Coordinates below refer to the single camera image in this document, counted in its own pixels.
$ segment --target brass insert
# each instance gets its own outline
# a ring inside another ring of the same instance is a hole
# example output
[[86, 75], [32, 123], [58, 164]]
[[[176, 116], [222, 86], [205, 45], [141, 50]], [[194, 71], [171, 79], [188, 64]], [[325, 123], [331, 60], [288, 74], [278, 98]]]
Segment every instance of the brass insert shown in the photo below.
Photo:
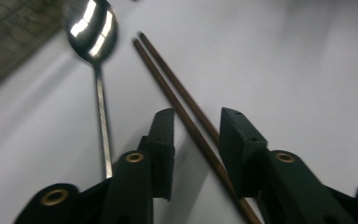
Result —
[[278, 153], [276, 155], [276, 158], [279, 161], [283, 161], [283, 162], [294, 162], [295, 161], [295, 158], [293, 158], [291, 155], [286, 154], [286, 153]]
[[62, 203], [69, 193], [66, 189], [54, 189], [51, 192], [45, 194], [40, 202], [45, 206], [52, 206], [58, 203]]
[[135, 162], [138, 162], [138, 161], [142, 161], [144, 159], [144, 155], [142, 155], [141, 153], [138, 153], [138, 152], [134, 152], [134, 153], [131, 153], [130, 155], [128, 155], [126, 157], [126, 161], [128, 162], [131, 162], [131, 163], [135, 163]]

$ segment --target brown chopstick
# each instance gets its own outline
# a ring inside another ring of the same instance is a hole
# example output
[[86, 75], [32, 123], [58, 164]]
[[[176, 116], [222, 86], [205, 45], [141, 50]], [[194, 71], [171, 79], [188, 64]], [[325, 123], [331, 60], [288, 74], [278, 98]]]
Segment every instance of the brown chopstick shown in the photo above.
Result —
[[232, 187], [232, 184], [229, 180], [228, 174], [227, 174], [224, 166], [217, 159], [217, 157], [214, 155], [211, 147], [208, 145], [208, 143], [206, 142], [206, 140], [203, 138], [202, 134], [200, 133], [200, 130], [197, 128], [197, 126], [191, 120], [190, 116], [186, 113], [185, 109], [180, 104], [180, 102], [174, 95], [171, 88], [168, 86], [167, 82], [164, 80], [163, 76], [161, 75], [161, 73], [159, 72], [157, 67], [153, 64], [153, 61], [147, 55], [146, 51], [142, 47], [139, 40], [134, 39], [133, 45], [135, 46], [135, 48], [138, 51], [139, 55], [141, 56], [142, 60], [146, 64], [148, 70], [153, 75], [156, 82], [159, 84], [159, 86], [163, 90], [164, 94], [167, 96], [167, 98], [169, 99], [169, 101], [171, 102], [173, 107], [175, 108], [176, 112], [178, 113], [179, 117], [185, 124], [186, 129], [190, 133], [191, 138], [197, 144], [201, 153], [203, 154], [203, 156], [205, 157], [207, 162], [210, 164], [212, 169], [217, 174], [217, 177], [219, 178], [222, 185], [226, 189], [231, 201], [234, 202], [237, 210], [241, 214], [241, 217], [244, 219], [245, 222], [250, 222], [250, 223], [254, 223], [254, 224], [261, 223], [258, 220], [258, 218], [255, 215], [252, 208], [250, 207], [250, 205], [244, 199], [240, 199], [240, 200], [237, 199], [234, 188]]
[[153, 45], [150, 43], [150, 41], [147, 39], [147, 37], [143, 33], [139, 33], [139, 38], [141, 39], [142, 43], [146, 46], [149, 53], [153, 56], [153, 58], [155, 59], [155, 61], [158, 64], [158, 66], [164, 72], [165, 76], [170, 80], [170, 82], [173, 84], [173, 86], [178, 90], [179, 94], [183, 97], [183, 99], [185, 100], [187, 105], [190, 107], [191, 111], [193, 111], [196, 118], [201, 122], [203, 128], [211, 136], [211, 138], [216, 143], [216, 145], [219, 146], [219, 133], [217, 132], [215, 127], [212, 125], [212, 123], [208, 120], [208, 118], [202, 112], [202, 110], [197, 105], [197, 103], [190, 96], [188, 91], [185, 89], [185, 87], [182, 85], [182, 83], [179, 81], [179, 79], [173, 73], [171, 68], [164, 62], [164, 60], [161, 58], [161, 56], [159, 56], [157, 50], [153, 47]]

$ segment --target silver spoon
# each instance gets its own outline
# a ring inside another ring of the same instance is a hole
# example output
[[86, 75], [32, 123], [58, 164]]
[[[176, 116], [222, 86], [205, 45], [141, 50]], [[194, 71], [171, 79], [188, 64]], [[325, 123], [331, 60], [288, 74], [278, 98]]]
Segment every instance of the silver spoon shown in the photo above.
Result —
[[97, 108], [103, 150], [103, 172], [112, 176], [110, 133], [104, 100], [102, 62], [110, 56], [117, 42], [117, 16], [105, 0], [71, 0], [63, 8], [63, 29], [75, 52], [88, 62], [95, 73]]

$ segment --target white surface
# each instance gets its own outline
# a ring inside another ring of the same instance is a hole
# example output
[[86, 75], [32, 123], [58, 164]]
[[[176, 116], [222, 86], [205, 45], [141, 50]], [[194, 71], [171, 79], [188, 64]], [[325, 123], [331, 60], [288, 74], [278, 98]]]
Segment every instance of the white surface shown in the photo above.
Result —
[[[358, 187], [358, 0], [111, 1], [120, 40], [103, 65], [118, 154], [170, 107], [132, 46], [143, 31], [215, 127], [239, 110], [269, 149], [300, 156], [325, 185]], [[0, 223], [40, 189], [101, 178], [92, 70], [56, 35], [0, 86]], [[242, 223], [175, 123], [172, 201], [155, 223]]]

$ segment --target chopstick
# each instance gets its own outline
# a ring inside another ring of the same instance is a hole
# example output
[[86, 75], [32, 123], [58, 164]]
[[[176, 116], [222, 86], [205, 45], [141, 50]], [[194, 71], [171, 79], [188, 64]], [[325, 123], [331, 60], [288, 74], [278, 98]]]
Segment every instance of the chopstick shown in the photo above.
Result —
[[[190, 104], [189, 104], [189, 106], [191, 106], [190, 108], [195, 109], [194, 111], [201, 112], [201, 113], [195, 112], [195, 114], [199, 113], [198, 115], [196, 114], [196, 116], [198, 117], [200, 114], [202, 114], [201, 116], [206, 118], [206, 116], [202, 113], [200, 108], [197, 106], [197, 104], [194, 102], [194, 100], [191, 98], [191, 96], [185, 90], [183, 85], [180, 84], [179, 80], [176, 78], [176, 76], [171, 71], [171, 69], [168, 67], [168, 65], [166, 63], [163, 63], [164, 61], [158, 55], [157, 51], [153, 48], [151, 43], [147, 40], [145, 35], [141, 34], [141, 39], [144, 41], [145, 45], [148, 46], [149, 50], [153, 53], [153, 55], [156, 55], [155, 56], [156, 61], [160, 63], [161, 69], [164, 72], [166, 72], [167, 74], [169, 74], [168, 76], [170, 76], [171, 80], [173, 80], [172, 84], [175, 86], [175, 88], [177, 88], [178, 91], [181, 92], [181, 95], [184, 96], [186, 102], [187, 101], [190, 102]], [[181, 118], [181, 120], [185, 124], [186, 129], [190, 133], [191, 138], [196, 143], [196, 145], [198, 146], [199, 150], [201, 151], [201, 153], [203, 154], [203, 156], [205, 157], [207, 162], [210, 164], [210, 166], [212, 167], [212, 169], [216, 173], [216, 175], [219, 178], [220, 182], [222, 183], [223, 187], [226, 189], [231, 201], [234, 203], [235, 207], [239, 211], [241, 217], [244, 219], [245, 222], [250, 222], [250, 223], [254, 223], [254, 224], [261, 223], [258, 220], [258, 218], [255, 215], [255, 213], [252, 210], [252, 208], [250, 207], [250, 205], [246, 202], [246, 200], [244, 200], [244, 199], [239, 199], [238, 200], [237, 199], [235, 191], [234, 191], [234, 188], [233, 188], [233, 186], [231, 184], [231, 181], [229, 180], [227, 171], [225, 170], [224, 166], [217, 159], [217, 157], [214, 155], [211, 147], [208, 145], [208, 143], [206, 142], [206, 140], [204, 139], [204, 137], [200, 133], [200, 130], [197, 128], [197, 126], [191, 120], [190, 116], [186, 113], [185, 109], [183, 108], [181, 103], [178, 101], [178, 99], [176, 98], [175, 94], [173, 93], [173, 91], [171, 90], [171, 88], [169, 87], [169, 85], [167, 84], [167, 82], [165, 81], [165, 79], [163, 78], [163, 76], [161, 75], [159, 70], [157, 69], [157, 67], [154, 65], [153, 61], [148, 56], [147, 52], [142, 47], [142, 45], [139, 42], [139, 40], [134, 39], [133, 40], [133, 45], [136, 48], [136, 50], [138, 51], [138, 53], [141, 56], [142, 60], [144, 61], [145, 65], [147, 66], [148, 70], [153, 75], [154, 79], [159, 84], [159, 86], [163, 90], [164, 94], [169, 99], [169, 101], [171, 102], [171, 104], [175, 108], [176, 112], [178, 113], [179, 117]], [[211, 124], [211, 122], [209, 122], [209, 125], [205, 125], [205, 124], [203, 124], [203, 121], [202, 121], [202, 125], [203, 126], [211, 126], [212, 129], [214, 129], [214, 127]], [[212, 133], [214, 135], [214, 136], [212, 135], [212, 138], [215, 141], [215, 143], [218, 144], [219, 135], [218, 135], [217, 131], [216, 130], [214, 130], [214, 131], [208, 130], [207, 132]]]

